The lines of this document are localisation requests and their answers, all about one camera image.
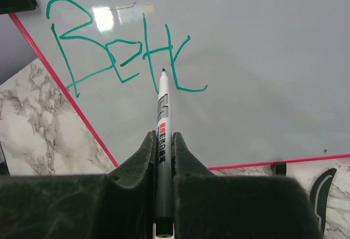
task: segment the red border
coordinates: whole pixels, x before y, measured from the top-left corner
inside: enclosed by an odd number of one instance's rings
[[[89,123],[88,119],[85,117],[85,115],[83,114],[81,109],[78,107],[77,103],[74,101],[74,99],[71,96],[71,94],[69,94],[68,90],[66,89],[66,87],[64,86],[62,81],[59,79],[59,77],[55,73],[54,69],[50,66],[50,64],[48,63],[48,61],[44,57],[43,53],[40,51],[39,47],[36,45],[34,40],[31,38],[29,33],[26,31],[26,29],[24,28],[23,24],[18,19],[16,14],[12,13],[12,14],[9,14],[9,16],[12,19],[13,23],[17,26],[19,31],[22,33],[22,35],[25,37],[25,39],[28,41],[29,45],[33,48],[34,52],[38,55],[39,59],[44,64],[45,68],[48,70],[48,72],[51,74],[51,76],[56,81],[58,86],[61,88],[63,94],[67,97],[67,99],[72,104],[72,106],[75,109],[75,111],[79,114],[79,116],[81,117],[81,119],[85,123],[86,127],[89,129],[89,131],[91,131],[92,135],[96,138],[97,142],[100,144],[100,146],[102,147],[104,152],[106,152],[107,156],[110,158],[112,163],[116,167],[118,167],[117,161],[113,158],[112,154],[109,152],[109,150],[106,147],[106,145],[104,145],[104,143],[102,142],[102,140],[100,139],[100,137],[98,136],[98,134],[96,133],[94,128]],[[311,158],[303,158],[303,159],[291,159],[291,160],[284,160],[284,161],[256,162],[256,163],[253,163],[253,164],[215,166],[215,167],[209,167],[208,169],[211,170],[211,171],[214,171],[214,170],[226,170],[226,169],[233,169],[233,168],[244,168],[244,167],[273,165],[273,164],[275,164],[277,162],[294,163],[294,162],[305,162],[305,161],[319,161],[319,160],[341,159],[341,158],[348,158],[348,157],[350,157],[350,154],[330,155],[330,156],[322,156],[322,157],[311,157]]]
[[[51,74],[51,76],[53,77],[53,79],[56,81],[57,85],[60,87],[60,89],[62,90],[63,94],[65,95],[65,97],[69,100],[69,102],[71,103],[71,105],[73,106],[73,108],[75,109],[75,111],[78,113],[78,115],[81,117],[82,121],[85,123],[86,127],[89,129],[89,131],[92,133],[92,135],[94,136],[94,138],[97,140],[97,142],[100,144],[101,148],[104,150],[104,152],[107,154],[107,156],[109,157],[109,159],[112,161],[112,163],[114,164],[115,167],[118,167],[118,163],[117,161],[113,158],[112,154],[109,152],[108,148],[106,147],[106,145],[104,145],[104,143],[102,142],[102,140],[100,139],[100,137],[98,136],[97,132],[94,130],[94,128],[91,126],[91,124],[89,123],[88,119],[85,117],[85,115],[83,114],[83,112],[81,111],[81,109],[79,108],[79,106],[77,105],[77,103],[74,101],[73,97],[71,96],[71,94],[69,94],[68,90],[66,89],[66,87],[64,86],[64,84],[62,83],[62,81],[59,79],[59,76],[57,76],[56,72],[54,71],[54,69],[50,66],[50,64],[48,63],[47,59],[44,57],[43,53],[40,51],[39,47],[36,45],[36,43],[34,42],[34,40],[31,38],[31,36],[29,35],[29,33],[26,31],[26,29],[24,28],[23,24],[21,23],[21,21],[18,19],[18,17],[16,16],[16,14],[11,13],[9,14],[10,18],[12,19],[13,23],[16,25],[16,27],[18,28],[18,30],[22,33],[22,35],[25,37],[25,39],[28,41],[29,45],[32,47],[32,49],[34,50],[34,52],[38,55],[39,59],[41,60],[41,62],[44,64],[45,68],[48,70],[48,72]]]

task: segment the gray wall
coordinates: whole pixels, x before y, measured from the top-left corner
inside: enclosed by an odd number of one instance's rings
[[[8,15],[0,15],[0,85],[36,58]]]

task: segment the marble floor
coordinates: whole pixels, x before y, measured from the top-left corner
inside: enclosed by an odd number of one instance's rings
[[[0,142],[11,175],[108,173],[114,165],[39,60],[0,85]],[[350,238],[350,159],[287,165],[307,193],[336,168],[324,238]],[[214,171],[218,176],[272,175],[269,166]]]

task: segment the whiteboard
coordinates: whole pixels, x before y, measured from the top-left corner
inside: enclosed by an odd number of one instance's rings
[[[17,16],[118,163],[156,127],[162,68],[206,166],[348,156],[350,0],[37,1]]]

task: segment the marble table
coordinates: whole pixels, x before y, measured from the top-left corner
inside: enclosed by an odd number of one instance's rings
[[[0,85],[0,142],[11,175],[108,173],[114,165],[38,60]],[[287,165],[307,193],[336,168],[324,238],[350,238],[350,159]],[[272,175],[269,166],[213,171],[218,176]]]

